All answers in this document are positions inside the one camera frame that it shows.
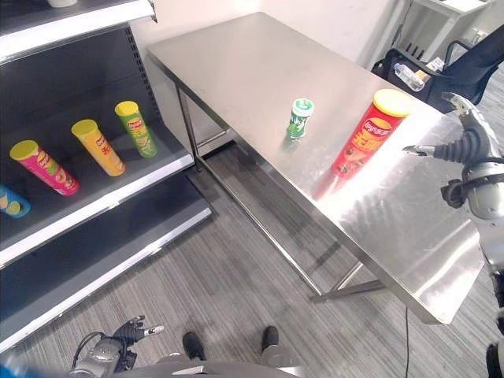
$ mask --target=white shelf edge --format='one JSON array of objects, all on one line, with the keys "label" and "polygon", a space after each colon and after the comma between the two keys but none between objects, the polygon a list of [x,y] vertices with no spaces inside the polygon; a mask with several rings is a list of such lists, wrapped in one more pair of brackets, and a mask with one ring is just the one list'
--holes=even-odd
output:
[{"label": "white shelf edge", "polygon": [[40,317],[34,319],[29,324],[25,325],[22,329],[5,339],[0,343],[0,353],[8,350],[13,347],[17,343],[19,343],[22,339],[29,336],[43,325],[49,323],[51,320],[60,317],[63,313],[75,306],[80,301],[84,300],[88,295],[93,294],[96,290],[98,290],[103,285],[107,284],[121,273],[125,272],[129,268],[131,268],[136,263],[140,262],[144,258],[149,257],[150,255],[156,254],[166,243],[175,239],[178,235],[182,234],[189,228],[195,226],[197,223],[203,221],[211,214],[211,210],[209,208],[204,209],[202,212],[194,215],[191,219],[186,220],[181,225],[175,227],[173,230],[163,235],[161,238],[153,241],[151,244],[145,246],[141,249],[137,254],[134,254],[127,260],[121,262],[115,268],[109,270],[106,274],[98,278],[97,280],[89,283],[86,287],[83,287],[75,294],[69,296],[63,302],[59,303]]},{"label": "white shelf edge", "polygon": [[3,35],[0,36],[0,64],[63,39],[152,16],[154,9],[148,0],[135,0]]},{"label": "white shelf edge", "polygon": [[52,239],[56,235],[61,234],[63,231],[69,230],[75,225],[90,219],[94,215],[101,213],[103,210],[113,209],[134,193],[149,187],[151,184],[156,183],[165,177],[170,176],[174,172],[178,172],[181,169],[188,167],[192,163],[192,156],[190,154],[184,155],[181,158],[140,177],[132,183],[128,183],[115,191],[111,191],[96,201],[81,207],[66,217],[62,217],[49,226],[46,226],[19,242],[6,247],[4,250],[0,251],[0,269],[3,269],[10,261],[26,253],[26,251],[29,251],[47,240]]}]

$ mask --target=floor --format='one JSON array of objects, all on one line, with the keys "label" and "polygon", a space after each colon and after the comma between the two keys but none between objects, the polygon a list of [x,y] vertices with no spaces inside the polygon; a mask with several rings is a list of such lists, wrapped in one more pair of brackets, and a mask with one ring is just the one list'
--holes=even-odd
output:
[{"label": "floor", "polygon": [[[504,140],[504,70],[480,104]],[[324,288],[355,262],[248,161],[236,146],[210,164]],[[257,361],[262,329],[304,363],[307,376],[400,377],[406,365],[404,305],[392,294],[314,305],[309,290],[208,174],[189,172],[213,207],[210,219],[162,253],[68,311],[19,345],[32,364],[67,369],[80,339],[112,332],[136,314],[164,333],[134,347],[137,366],[182,350],[182,334],[202,336],[212,359]],[[366,271],[357,280],[369,278]],[[452,324],[428,326],[409,316],[410,377],[486,377],[485,350],[498,338],[491,282],[483,271]]]}]

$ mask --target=person's foot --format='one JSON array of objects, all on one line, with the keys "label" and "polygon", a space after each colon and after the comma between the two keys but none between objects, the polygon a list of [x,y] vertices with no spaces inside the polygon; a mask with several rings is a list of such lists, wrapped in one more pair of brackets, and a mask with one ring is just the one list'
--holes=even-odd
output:
[{"label": "person's foot", "polygon": [[272,325],[262,332],[261,352],[271,345],[278,345],[278,329]]},{"label": "person's foot", "polygon": [[191,360],[193,358],[199,358],[201,361],[206,360],[203,344],[198,335],[196,335],[194,332],[186,333],[182,338],[182,344],[183,349],[186,351],[186,355]]}]

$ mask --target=stainless steel table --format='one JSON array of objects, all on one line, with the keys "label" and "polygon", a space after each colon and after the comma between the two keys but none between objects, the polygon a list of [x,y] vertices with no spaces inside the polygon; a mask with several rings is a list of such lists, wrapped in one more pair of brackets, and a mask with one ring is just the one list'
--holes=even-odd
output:
[{"label": "stainless steel table", "polygon": [[[450,323],[481,267],[479,235],[439,187],[460,167],[401,149],[454,139],[458,125],[416,102],[417,110],[345,186],[329,168],[380,88],[393,87],[263,13],[154,44],[150,58],[174,80],[198,166],[244,208],[322,301],[384,287],[422,321]],[[358,262],[323,292],[198,154],[189,96],[270,167],[272,177],[333,232]],[[314,101],[308,132],[286,140],[295,98]],[[377,280],[348,286],[364,264]]]}]

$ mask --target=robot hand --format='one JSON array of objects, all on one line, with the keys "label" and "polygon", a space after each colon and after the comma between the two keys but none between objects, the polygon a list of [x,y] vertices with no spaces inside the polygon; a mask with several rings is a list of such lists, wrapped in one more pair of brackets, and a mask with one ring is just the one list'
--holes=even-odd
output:
[{"label": "robot hand", "polygon": [[106,378],[115,372],[131,370],[135,364],[136,354],[128,348],[137,343],[146,336],[156,335],[162,332],[165,327],[158,325],[156,327],[143,329],[143,315],[132,318],[121,325],[112,335],[105,336],[101,332],[93,332],[89,336],[92,338],[96,334],[101,335],[101,339],[89,350],[87,356],[77,362],[80,351],[85,343],[91,338],[81,342],[77,348],[76,356],[72,363],[71,377],[78,378]]}]

